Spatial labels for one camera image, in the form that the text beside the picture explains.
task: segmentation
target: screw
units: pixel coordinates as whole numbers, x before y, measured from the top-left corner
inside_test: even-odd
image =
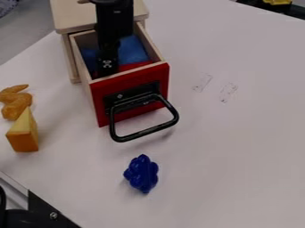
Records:
[[[57,217],[58,217],[58,214],[57,214],[56,212],[52,212],[52,213],[50,214],[50,219],[51,219],[51,220],[56,220]]]

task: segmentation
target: blue bumpy ball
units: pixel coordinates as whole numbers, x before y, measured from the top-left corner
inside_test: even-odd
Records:
[[[149,193],[158,182],[158,171],[158,165],[142,154],[138,158],[132,159],[128,169],[124,172],[124,177],[132,187],[142,193]]]

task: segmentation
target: red drawer front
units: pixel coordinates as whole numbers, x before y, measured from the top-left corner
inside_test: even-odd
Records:
[[[155,81],[160,82],[161,94],[165,99],[167,99],[169,90],[168,63],[163,63],[161,65],[157,65],[148,69],[142,69],[136,72],[132,72],[123,76],[111,78],[90,85],[98,126],[102,127],[109,125],[109,117],[106,115],[105,108],[103,105],[104,96],[115,94],[120,91],[128,90],[130,88],[147,83],[152,83]],[[132,118],[149,111],[157,110],[162,107],[163,105],[158,102],[148,104],[143,107],[117,114],[115,121],[118,122],[127,118]]]

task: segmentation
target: blue sponge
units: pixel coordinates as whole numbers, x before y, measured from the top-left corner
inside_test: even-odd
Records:
[[[96,54],[98,50],[81,48],[80,52],[83,56],[85,64],[90,73],[96,71]],[[119,65],[139,63],[149,61],[141,40],[136,36],[124,37],[120,40],[119,48]]]

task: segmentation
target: white table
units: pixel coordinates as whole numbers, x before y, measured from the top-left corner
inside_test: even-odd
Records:
[[[41,137],[40,152],[14,153],[1,119],[0,169],[87,228],[303,227],[305,21],[225,0],[146,3],[148,31],[171,64],[178,125],[115,143],[70,84],[52,33],[0,67],[1,87],[30,84]],[[141,153],[161,169],[147,196],[122,177]]]

